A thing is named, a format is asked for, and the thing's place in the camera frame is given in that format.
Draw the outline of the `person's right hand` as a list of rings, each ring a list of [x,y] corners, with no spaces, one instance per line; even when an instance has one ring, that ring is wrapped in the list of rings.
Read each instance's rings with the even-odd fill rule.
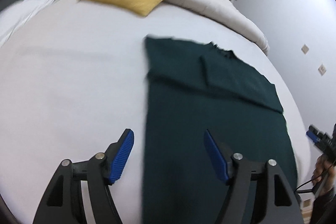
[[[325,185],[319,192],[319,197],[325,195],[326,193],[330,192],[334,187],[335,182],[335,166],[331,162],[327,160],[325,155],[321,155],[315,164],[315,170],[313,172],[312,181],[313,185],[319,183],[322,180],[321,174],[328,170],[329,177],[327,178]]]

